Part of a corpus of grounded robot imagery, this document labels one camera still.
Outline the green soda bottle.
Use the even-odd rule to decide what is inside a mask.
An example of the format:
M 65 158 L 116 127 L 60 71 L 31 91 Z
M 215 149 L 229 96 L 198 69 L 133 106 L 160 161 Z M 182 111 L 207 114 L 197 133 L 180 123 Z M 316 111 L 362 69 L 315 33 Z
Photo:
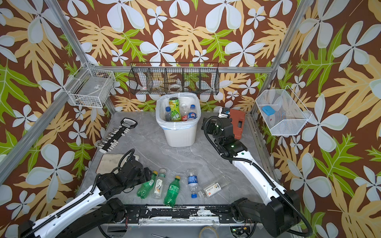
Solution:
M 158 176 L 157 171 L 152 172 L 151 179 L 145 183 L 142 184 L 142 186 L 139 188 L 137 192 L 137 196 L 141 199 L 146 199 L 148 195 L 150 194 L 151 190 L 153 189 L 156 177 Z
M 164 205 L 174 207 L 176 205 L 176 199 L 180 192 L 180 176 L 175 176 L 173 182 L 170 183 L 167 194 L 164 198 Z

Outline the white label drink bottle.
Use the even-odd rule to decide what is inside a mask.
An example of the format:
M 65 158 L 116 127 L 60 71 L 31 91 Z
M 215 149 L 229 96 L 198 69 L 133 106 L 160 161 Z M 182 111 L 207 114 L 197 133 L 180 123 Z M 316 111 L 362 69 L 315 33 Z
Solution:
M 152 197 L 154 199 L 160 199 L 162 196 L 162 191 L 163 191 L 163 186 L 165 184 L 165 179 L 166 179 L 166 169 L 160 169 L 157 179 L 154 184 L 154 191 L 152 194 Z

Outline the blue cap water bottle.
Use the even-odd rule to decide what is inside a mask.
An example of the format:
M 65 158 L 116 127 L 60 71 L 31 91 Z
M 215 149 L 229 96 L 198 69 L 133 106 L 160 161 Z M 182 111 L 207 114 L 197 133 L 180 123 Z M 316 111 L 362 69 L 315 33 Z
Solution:
M 197 111 L 195 105 L 191 105 L 188 111 L 188 121 L 195 120 L 197 118 Z

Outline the red label soda bottle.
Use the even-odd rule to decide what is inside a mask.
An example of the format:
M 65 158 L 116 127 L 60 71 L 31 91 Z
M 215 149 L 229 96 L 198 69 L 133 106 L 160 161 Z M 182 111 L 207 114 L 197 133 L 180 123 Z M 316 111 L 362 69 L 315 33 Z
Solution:
M 180 106 L 180 113 L 181 113 L 181 120 L 183 122 L 187 121 L 188 120 L 189 109 L 188 109 L 186 104 L 182 104 Z

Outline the tall green yellow bottle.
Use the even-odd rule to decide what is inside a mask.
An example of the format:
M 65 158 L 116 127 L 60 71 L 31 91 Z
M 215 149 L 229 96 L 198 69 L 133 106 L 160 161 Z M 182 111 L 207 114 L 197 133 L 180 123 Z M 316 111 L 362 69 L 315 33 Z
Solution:
M 169 107 L 170 107 L 170 115 L 171 121 L 180 122 L 182 120 L 181 112 L 180 112 L 180 101 L 178 97 L 171 97 L 169 99 Z

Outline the blue label water bottle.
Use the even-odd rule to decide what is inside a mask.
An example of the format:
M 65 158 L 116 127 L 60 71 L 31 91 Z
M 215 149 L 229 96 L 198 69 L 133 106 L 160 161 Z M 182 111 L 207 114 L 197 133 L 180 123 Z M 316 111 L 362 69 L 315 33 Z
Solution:
M 171 122 L 172 121 L 172 116 L 171 116 L 171 109 L 170 107 L 166 107 L 166 112 L 165 112 L 165 121 Z
M 188 171 L 188 186 L 191 191 L 191 198 L 195 199 L 197 198 L 197 191 L 198 191 L 198 178 L 196 174 L 196 170 L 191 169 Z

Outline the clear bottle white label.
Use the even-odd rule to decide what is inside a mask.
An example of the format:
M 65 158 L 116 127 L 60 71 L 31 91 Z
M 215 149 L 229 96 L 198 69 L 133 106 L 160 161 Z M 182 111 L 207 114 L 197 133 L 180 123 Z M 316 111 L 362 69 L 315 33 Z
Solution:
M 198 192 L 197 195 L 201 198 L 211 198 L 214 195 L 221 192 L 225 187 L 230 184 L 230 181 L 226 178 L 217 179 L 209 184 L 203 186 Z

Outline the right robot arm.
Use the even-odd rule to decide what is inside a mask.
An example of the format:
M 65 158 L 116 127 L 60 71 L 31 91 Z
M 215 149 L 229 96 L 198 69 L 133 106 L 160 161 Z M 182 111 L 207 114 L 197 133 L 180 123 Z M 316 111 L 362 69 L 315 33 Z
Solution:
M 201 129 L 218 155 L 238 168 L 262 199 L 261 203 L 247 198 L 235 201 L 231 205 L 233 216 L 262 224 L 274 238 L 285 232 L 310 237 L 313 228 L 298 208 L 299 195 L 277 183 L 255 161 L 248 148 L 235 138 L 229 113 L 229 109 L 223 108 L 218 116 L 203 119 Z

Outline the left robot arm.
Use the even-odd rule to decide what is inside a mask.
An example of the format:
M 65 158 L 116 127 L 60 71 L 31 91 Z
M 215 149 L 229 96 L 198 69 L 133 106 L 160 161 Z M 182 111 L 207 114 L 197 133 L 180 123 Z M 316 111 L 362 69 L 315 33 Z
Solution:
M 55 238 L 65 228 L 97 205 L 108 201 L 127 188 L 151 179 L 152 171 L 144 167 L 129 150 L 110 173 L 97 174 L 93 184 L 77 198 L 52 214 L 18 228 L 19 238 Z

